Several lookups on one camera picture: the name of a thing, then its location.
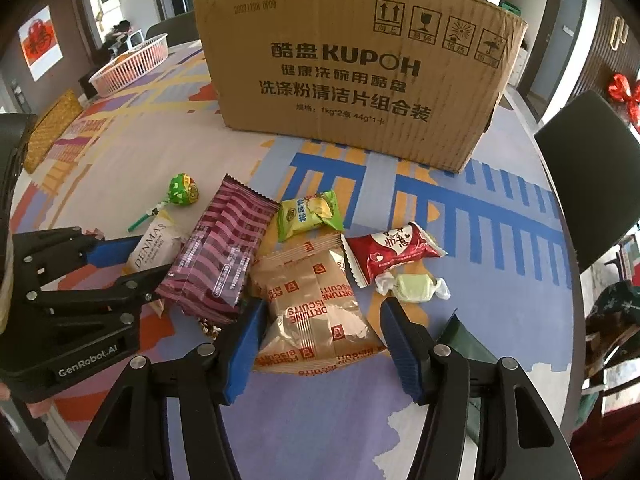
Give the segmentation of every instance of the sun symbol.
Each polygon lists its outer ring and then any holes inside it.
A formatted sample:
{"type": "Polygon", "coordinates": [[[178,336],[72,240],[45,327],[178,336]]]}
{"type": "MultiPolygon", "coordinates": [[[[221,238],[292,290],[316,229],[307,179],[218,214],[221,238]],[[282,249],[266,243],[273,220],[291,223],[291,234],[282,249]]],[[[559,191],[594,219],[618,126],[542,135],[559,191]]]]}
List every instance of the sun symbol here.
{"type": "Polygon", "coordinates": [[[471,25],[465,22],[455,21],[451,26],[451,31],[454,35],[458,37],[458,40],[467,39],[472,31],[471,25]]]}

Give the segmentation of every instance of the brown slatted wall panel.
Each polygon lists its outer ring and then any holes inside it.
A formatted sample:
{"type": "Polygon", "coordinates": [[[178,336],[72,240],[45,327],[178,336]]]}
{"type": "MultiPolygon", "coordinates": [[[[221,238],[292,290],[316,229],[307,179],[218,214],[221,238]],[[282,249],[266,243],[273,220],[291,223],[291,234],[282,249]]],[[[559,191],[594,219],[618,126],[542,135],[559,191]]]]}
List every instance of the brown slatted wall panel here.
{"type": "Polygon", "coordinates": [[[636,81],[640,68],[640,44],[629,31],[626,44],[620,43],[617,51],[609,45],[611,29],[619,12],[610,0],[602,0],[600,16],[591,50],[584,63],[580,77],[575,84],[569,101],[582,92],[595,90],[604,98],[607,97],[607,86],[615,72],[623,73],[631,85],[636,81]]]}

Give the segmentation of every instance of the lollipop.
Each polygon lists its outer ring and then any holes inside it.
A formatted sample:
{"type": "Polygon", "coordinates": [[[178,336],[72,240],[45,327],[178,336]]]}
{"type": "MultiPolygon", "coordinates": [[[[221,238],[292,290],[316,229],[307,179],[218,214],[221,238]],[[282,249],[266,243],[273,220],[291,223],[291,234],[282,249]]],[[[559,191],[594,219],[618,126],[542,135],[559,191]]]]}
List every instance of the lollipop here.
{"type": "Polygon", "coordinates": [[[128,232],[132,232],[147,218],[151,218],[158,214],[158,212],[167,204],[177,205],[189,205],[196,202],[198,199],[198,186],[195,181],[186,173],[180,173],[174,176],[169,182],[169,190],[166,197],[158,202],[151,209],[147,209],[146,213],[142,215],[135,223],[129,226],[128,232]]]}

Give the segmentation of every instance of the dark gray chair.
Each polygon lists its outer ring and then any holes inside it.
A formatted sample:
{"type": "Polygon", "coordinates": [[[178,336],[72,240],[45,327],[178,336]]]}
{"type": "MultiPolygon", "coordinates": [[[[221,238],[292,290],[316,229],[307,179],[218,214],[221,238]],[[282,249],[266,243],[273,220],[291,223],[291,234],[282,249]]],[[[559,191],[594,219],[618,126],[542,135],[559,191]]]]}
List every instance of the dark gray chair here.
{"type": "Polygon", "coordinates": [[[189,41],[200,39],[198,28],[196,27],[196,17],[193,11],[178,14],[164,22],[156,23],[149,27],[145,39],[149,40],[159,34],[167,33],[167,46],[174,46],[189,41]]]}
{"type": "Polygon", "coordinates": [[[536,141],[583,272],[640,218],[640,144],[594,91],[560,110],[536,141]]]}

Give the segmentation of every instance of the heart-shaped label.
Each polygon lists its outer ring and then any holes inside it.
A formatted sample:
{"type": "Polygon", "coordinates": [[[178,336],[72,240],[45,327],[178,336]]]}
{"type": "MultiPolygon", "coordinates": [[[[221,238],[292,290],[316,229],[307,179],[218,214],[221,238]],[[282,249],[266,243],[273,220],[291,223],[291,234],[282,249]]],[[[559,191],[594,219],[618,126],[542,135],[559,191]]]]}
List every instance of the heart-shaped label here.
{"type": "Polygon", "coordinates": [[[409,245],[413,235],[414,228],[409,224],[399,229],[391,229],[391,231],[372,234],[371,237],[376,243],[394,250],[396,254],[400,254],[406,249],[407,245],[409,245]]]}

